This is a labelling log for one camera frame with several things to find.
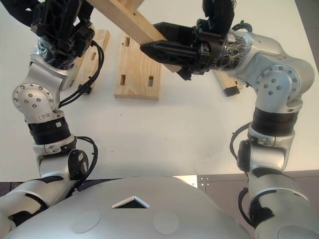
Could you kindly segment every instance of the wooden plank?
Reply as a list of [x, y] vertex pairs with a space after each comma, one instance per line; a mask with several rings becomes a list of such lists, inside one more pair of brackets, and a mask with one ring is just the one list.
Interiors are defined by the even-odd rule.
[[214, 71], [214, 74], [226, 96], [233, 96], [240, 93], [238, 89], [238, 81], [235, 78], [229, 77], [222, 71]]
[[[110, 39], [110, 32], [108, 30], [96, 30], [93, 40], [96, 41], [105, 52], [107, 44]], [[98, 51], [96, 47], [89, 47], [82, 57], [82, 63], [76, 76], [76, 81], [83, 85], [89, 80], [89, 76], [93, 76], [98, 69]]]
[[118, 0], [127, 10], [134, 13], [136, 9], [144, 2], [144, 0]]
[[140, 50], [140, 45], [123, 34], [114, 88], [117, 98], [158, 100], [161, 64]]
[[[138, 11], [130, 12], [117, 0], [87, 1], [140, 45], [158, 40], [166, 40]], [[179, 66], [165, 66], [172, 72], [181, 69]]]

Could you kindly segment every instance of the wooden stand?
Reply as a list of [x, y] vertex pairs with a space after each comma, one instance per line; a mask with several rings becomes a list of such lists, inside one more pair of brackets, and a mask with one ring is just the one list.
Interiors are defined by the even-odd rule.
[[161, 64], [145, 55], [127, 34], [123, 34], [121, 42], [114, 96], [158, 100]]
[[[104, 52], [106, 51], [109, 39], [110, 32], [108, 30], [95, 30], [93, 40], [99, 44]], [[80, 65], [78, 67], [78, 72], [74, 74], [76, 83], [78, 83], [79, 85], [83, 85], [89, 80], [90, 76], [94, 75], [99, 65], [98, 57], [99, 55], [96, 47], [89, 47], [84, 56], [76, 60], [75, 64]]]

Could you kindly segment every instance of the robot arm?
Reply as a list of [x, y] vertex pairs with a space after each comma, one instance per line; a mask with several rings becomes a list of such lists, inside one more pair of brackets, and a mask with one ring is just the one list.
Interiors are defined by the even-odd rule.
[[[200, 19], [193, 28], [156, 24], [170, 42], [152, 42], [141, 50], [161, 63], [182, 66], [178, 73], [185, 80], [209, 69], [222, 70], [255, 90], [249, 139], [240, 143], [237, 157], [249, 181], [249, 223], [259, 239], [318, 238], [318, 216], [295, 181], [283, 174], [303, 104], [301, 96], [311, 87], [314, 70], [308, 62], [288, 56], [271, 38], [232, 30], [224, 34], [229, 24], [212, 27], [219, 22], [205, 9], [205, 3], [212, 1], [203, 2], [207, 21]], [[214, 2], [213, 11], [217, 6], [232, 11], [226, 1]]]
[[[82, 56], [90, 44], [97, 46], [92, 42], [94, 31], [89, 21], [93, 8], [81, 0], [44, 3], [4, 0], [3, 4], [40, 37], [31, 54], [28, 75], [14, 90], [12, 100], [23, 113], [34, 139], [41, 178], [25, 182], [0, 198], [0, 238], [69, 196], [88, 177], [97, 158], [94, 147], [95, 159], [89, 167], [88, 156], [76, 149], [76, 142], [78, 138], [94, 143], [87, 137], [71, 134], [60, 109], [90, 87], [89, 83], [83, 85], [77, 90], [79, 94], [60, 101], [60, 93], [71, 84], [74, 59]], [[80, 22], [73, 25], [76, 17]]]

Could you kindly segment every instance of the black cable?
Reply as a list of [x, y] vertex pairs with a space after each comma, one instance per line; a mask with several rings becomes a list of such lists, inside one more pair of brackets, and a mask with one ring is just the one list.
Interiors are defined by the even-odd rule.
[[246, 213], [243, 210], [243, 199], [247, 193], [248, 193], [248, 188], [243, 188], [243, 190], [239, 193], [239, 195], [238, 195], [238, 208], [239, 208], [241, 215], [245, 219], [245, 221], [253, 227], [253, 222], [250, 220], [250, 218], [246, 215]]
[[62, 100], [60, 102], [59, 108], [66, 106], [66, 105], [74, 102], [76, 99], [78, 99], [81, 95], [83, 95], [84, 92], [86, 92], [91, 87], [91, 85], [98, 78], [100, 71], [102, 69], [103, 63], [104, 63], [104, 52], [103, 52], [103, 49], [95, 41], [91, 42], [91, 46], [95, 46], [98, 50], [99, 64], [98, 64], [97, 71], [94, 73], [94, 75], [92, 77], [89, 78], [89, 80], [86, 83], [84, 83], [81, 87], [79, 87], [77, 91], [75, 91], [73, 94], [71, 94], [70, 96], [68, 96], [64, 100]]
[[93, 171], [93, 169], [94, 169], [94, 167], [95, 167], [95, 165], [96, 165], [96, 163], [98, 161], [99, 150], [98, 150], [98, 147], [96, 146], [96, 144], [94, 143], [93, 139], [91, 139], [89, 137], [86, 137], [86, 136], [77, 136], [76, 138], [92, 144], [92, 146], [93, 146], [93, 153], [92, 153], [93, 154], [93, 159], [92, 159], [92, 163], [90, 165], [90, 168], [87, 171], [87, 173], [85, 174], [85, 176], [74, 184], [74, 186], [71, 188], [71, 190], [69, 191], [69, 193], [67, 194], [67, 196], [65, 198], [68, 198], [68, 197], [72, 196], [72, 193], [84, 183], [84, 181], [92, 173], [92, 171]]
[[235, 153], [235, 150], [234, 150], [234, 141], [235, 139], [237, 138], [237, 136], [244, 130], [248, 129], [249, 125], [250, 125], [251, 122], [241, 126], [239, 129], [237, 129], [234, 133], [233, 133], [233, 136], [231, 136], [231, 139], [230, 139], [230, 144], [229, 144], [229, 149], [230, 149], [230, 152], [231, 154], [235, 157], [235, 159], [237, 160], [237, 155]]

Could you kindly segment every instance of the wooden beam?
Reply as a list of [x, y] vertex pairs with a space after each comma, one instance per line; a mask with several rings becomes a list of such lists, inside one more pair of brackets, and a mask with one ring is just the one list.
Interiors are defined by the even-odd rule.
[[161, 64], [140, 50], [140, 45], [123, 34], [114, 88], [117, 98], [158, 100]]
[[[166, 40], [138, 11], [130, 12], [118, 0], [87, 1], [140, 45], [158, 40]], [[165, 66], [172, 72], [181, 69], [179, 66]]]
[[144, 0], [118, 0], [127, 10], [134, 13]]
[[238, 89], [238, 81], [235, 78], [229, 77], [222, 71], [214, 71], [214, 74], [226, 96], [233, 96], [240, 93]]

